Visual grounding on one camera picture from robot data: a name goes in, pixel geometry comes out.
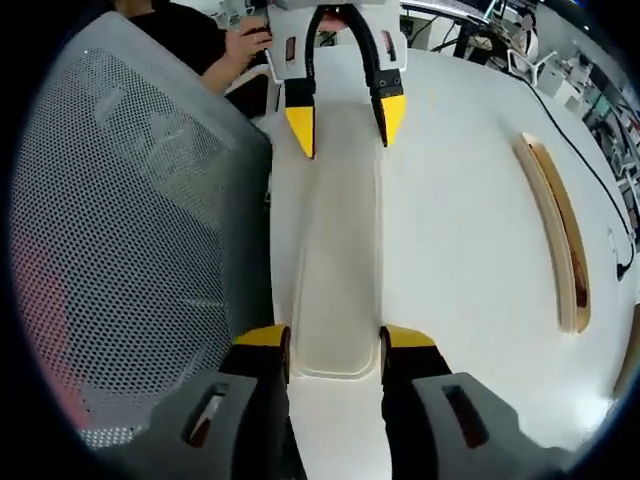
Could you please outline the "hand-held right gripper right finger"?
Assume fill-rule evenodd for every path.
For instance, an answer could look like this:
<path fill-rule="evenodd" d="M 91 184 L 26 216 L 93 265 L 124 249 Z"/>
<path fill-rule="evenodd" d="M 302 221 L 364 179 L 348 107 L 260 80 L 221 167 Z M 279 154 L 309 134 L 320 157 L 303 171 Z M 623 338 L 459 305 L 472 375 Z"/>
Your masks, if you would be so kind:
<path fill-rule="evenodd" d="M 516 410 L 470 374 L 452 372 L 430 337 L 390 324 L 380 337 L 393 478 L 565 478 L 565 451 L 527 437 Z"/>

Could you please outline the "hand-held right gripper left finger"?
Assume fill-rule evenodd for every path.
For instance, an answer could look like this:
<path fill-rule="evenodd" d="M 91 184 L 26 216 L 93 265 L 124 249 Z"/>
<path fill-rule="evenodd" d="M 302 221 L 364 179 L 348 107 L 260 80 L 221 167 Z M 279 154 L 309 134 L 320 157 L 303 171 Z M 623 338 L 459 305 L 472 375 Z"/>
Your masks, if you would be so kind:
<path fill-rule="evenodd" d="M 289 419 L 285 324 L 239 336 L 216 371 L 194 376 L 114 449 L 127 479 L 277 479 Z"/>

